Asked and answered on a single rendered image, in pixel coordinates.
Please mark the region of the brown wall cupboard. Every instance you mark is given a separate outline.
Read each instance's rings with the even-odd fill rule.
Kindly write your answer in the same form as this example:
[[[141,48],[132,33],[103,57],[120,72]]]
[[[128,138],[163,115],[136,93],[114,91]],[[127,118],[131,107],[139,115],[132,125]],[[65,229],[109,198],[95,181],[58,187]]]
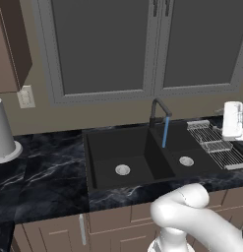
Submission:
[[[0,94],[18,92],[31,66],[20,0],[0,0]]]

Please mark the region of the brown drawer front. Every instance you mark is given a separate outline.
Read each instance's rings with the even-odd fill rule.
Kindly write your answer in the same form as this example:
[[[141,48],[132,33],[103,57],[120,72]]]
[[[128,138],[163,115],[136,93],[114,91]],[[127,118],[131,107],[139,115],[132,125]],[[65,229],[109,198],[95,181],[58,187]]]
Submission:
[[[150,203],[88,213],[91,233],[152,222]]]
[[[210,192],[209,196],[210,209],[224,210],[243,206],[243,187]]]

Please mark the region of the grey glass-front cupboard door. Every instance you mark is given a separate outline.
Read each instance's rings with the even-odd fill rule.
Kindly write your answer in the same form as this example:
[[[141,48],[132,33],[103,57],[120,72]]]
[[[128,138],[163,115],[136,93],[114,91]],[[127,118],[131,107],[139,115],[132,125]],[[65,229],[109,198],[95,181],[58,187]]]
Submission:
[[[153,96],[153,0],[31,0],[49,101]]]
[[[156,95],[221,94],[243,79],[243,0],[158,0]]]

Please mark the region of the black double-basin sink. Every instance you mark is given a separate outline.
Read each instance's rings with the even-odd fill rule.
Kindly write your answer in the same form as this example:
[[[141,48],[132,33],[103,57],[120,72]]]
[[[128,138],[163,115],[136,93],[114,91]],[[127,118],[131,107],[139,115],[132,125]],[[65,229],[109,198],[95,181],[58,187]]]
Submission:
[[[89,191],[92,193],[222,172],[188,132],[185,122],[169,125],[165,148],[162,147],[162,133],[161,125],[86,133],[84,145]],[[181,157],[189,157],[195,163],[184,166],[179,162]],[[130,173],[117,174],[115,168],[119,164],[128,165]]]

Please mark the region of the black sink faucet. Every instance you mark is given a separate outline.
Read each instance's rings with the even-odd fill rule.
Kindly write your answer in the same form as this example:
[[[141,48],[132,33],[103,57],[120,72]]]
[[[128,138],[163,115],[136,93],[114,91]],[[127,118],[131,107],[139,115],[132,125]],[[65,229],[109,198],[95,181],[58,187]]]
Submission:
[[[161,109],[165,112],[164,117],[156,117],[156,106],[159,105]],[[152,111],[150,116],[150,127],[153,128],[156,123],[162,123],[165,122],[167,118],[170,118],[172,116],[172,112],[169,110],[169,108],[163,103],[163,101],[160,98],[155,98],[152,101]]]

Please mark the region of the blue water stream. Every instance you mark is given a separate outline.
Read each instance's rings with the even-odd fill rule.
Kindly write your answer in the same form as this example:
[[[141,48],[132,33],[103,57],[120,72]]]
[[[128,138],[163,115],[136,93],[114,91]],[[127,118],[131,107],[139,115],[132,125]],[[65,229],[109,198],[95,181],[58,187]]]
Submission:
[[[162,135],[162,147],[165,148],[166,146],[166,140],[167,140],[167,133],[168,133],[168,126],[169,126],[169,116],[165,117],[164,120],[164,131]]]

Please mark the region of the brown base cupboard door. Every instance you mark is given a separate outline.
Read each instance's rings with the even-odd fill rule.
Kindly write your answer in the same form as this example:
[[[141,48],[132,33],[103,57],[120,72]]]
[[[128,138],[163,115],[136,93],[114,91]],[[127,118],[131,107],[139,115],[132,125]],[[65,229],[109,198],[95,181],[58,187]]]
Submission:
[[[90,252],[86,216],[87,245],[82,243],[79,215],[15,225],[14,252]]]
[[[155,237],[152,223],[92,234],[91,252],[148,252]]]

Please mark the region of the silver sink drain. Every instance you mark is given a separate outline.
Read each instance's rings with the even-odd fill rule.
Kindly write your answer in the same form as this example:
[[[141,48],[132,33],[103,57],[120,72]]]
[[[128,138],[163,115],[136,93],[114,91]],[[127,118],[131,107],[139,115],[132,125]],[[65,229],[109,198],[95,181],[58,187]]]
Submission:
[[[119,175],[128,175],[130,173],[131,169],[126,164],[119,164],[116,166],[115,171]]]
[[[195,163],[190,157],[181,157],[179,162],[184,166],[192,166]]]

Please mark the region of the white small appliance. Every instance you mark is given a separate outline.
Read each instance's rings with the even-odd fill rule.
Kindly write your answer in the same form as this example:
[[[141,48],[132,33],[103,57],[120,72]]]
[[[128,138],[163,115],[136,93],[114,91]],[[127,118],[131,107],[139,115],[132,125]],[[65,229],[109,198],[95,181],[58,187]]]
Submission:
[[[227,101],[224,104],[222,139],[243,141],[243,102]]]

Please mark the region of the white cylinder on round base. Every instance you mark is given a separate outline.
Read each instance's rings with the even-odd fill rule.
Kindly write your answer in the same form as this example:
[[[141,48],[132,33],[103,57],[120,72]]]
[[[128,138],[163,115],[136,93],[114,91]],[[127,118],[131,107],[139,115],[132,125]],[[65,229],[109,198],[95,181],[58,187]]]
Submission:
[[[3,101],[0,98],[0,163],[17,158],[22,151],[22,145],[13,138]]]

